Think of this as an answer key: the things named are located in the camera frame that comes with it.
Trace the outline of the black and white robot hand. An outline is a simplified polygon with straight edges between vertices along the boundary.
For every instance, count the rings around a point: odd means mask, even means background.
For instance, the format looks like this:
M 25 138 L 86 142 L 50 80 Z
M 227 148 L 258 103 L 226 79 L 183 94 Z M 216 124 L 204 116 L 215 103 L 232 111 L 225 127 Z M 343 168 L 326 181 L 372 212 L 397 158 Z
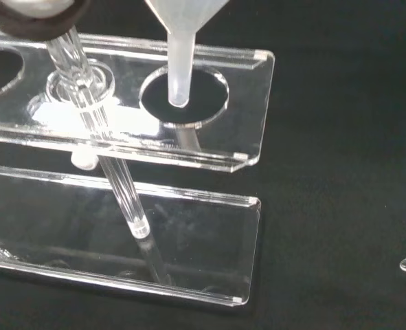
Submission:
M 89 1 L 0 1 L 0 31 L 20 39 L 49 41 L 67 33 Z

